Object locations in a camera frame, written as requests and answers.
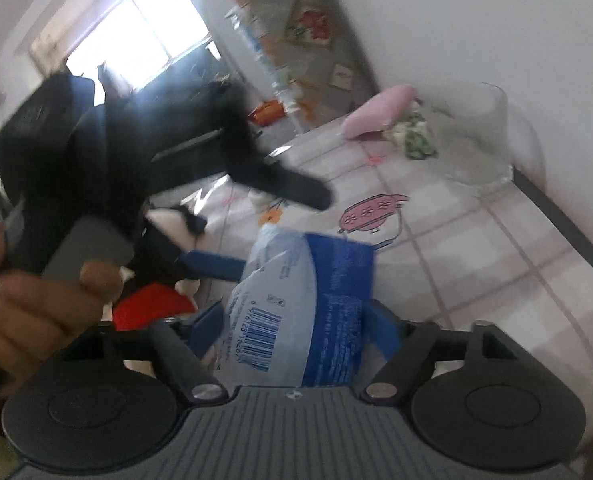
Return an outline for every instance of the barcode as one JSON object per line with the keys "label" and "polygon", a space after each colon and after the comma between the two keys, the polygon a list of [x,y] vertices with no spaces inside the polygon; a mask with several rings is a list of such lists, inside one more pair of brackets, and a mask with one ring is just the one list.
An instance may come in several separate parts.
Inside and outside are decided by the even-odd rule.
{"label": "barcode", "polygon": [[237,352],[237,361],[252,368],[267,372],[270,370],[276,334],[281,324],[281,316],[252,307],[241,325],[243,341]]}

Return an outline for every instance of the orange flower print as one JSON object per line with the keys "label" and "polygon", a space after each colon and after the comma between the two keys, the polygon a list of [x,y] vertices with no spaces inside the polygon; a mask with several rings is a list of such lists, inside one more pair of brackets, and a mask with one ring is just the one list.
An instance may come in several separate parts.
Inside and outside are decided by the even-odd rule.
{"label": "orange flower print", "polygon": [[265,224],[278,224],[283,211],[281,209],[269,209],[259,218],[259,227]]}

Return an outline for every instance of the pink cartoon illustration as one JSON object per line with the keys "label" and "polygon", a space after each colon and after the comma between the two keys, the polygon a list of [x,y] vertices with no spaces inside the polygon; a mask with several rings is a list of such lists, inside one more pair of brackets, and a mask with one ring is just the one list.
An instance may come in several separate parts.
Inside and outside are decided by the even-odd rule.
{"label": "pink cartoon illustration", "polygon": [[[361,236],[362,232],[374,235],[384,231],[386,239],[373,244],[373,247],[375,250],[386,247],[403,232],[401,206],[407,201],[406,195],[378,194],[357,202],[343,212],[339,220],[339,233],[355,234],[359,235],[359,238],[365,238]],[[386,222],[390,224],[388,229],[384,227]]]}

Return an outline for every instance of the blue and white package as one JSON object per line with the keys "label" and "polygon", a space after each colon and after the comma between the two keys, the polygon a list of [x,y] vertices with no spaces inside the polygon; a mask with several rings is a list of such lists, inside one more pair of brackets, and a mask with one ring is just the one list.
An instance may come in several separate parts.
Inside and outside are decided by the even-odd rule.
{"label": "blue and white package", "polygon": [[373,266],[370,245],[266,224],[228,304],[216,377],[228,388],[350,383]]}

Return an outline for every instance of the checkered tablecloth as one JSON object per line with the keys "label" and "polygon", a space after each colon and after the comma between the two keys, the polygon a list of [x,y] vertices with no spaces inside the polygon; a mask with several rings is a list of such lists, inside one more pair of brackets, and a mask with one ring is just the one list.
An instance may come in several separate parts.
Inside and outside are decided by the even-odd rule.
{"label": "checkered tablecloth", "polygon": [[[208,187],[195,203],[209,221],[199,247],[245,259],[263,221],[379,246],[377,300],[402,319],[451,329],[496,323],[575,391],[592,437],[592,267],[516,187],[475,198],[431,162],[407,160],[383,140],[346,142],[339,126],[299,137],[282,154],[329,183],[332,208],[275,202],[258,212],[248,189]],[[200,300],[227,299],[233,286],[214,280]]]}

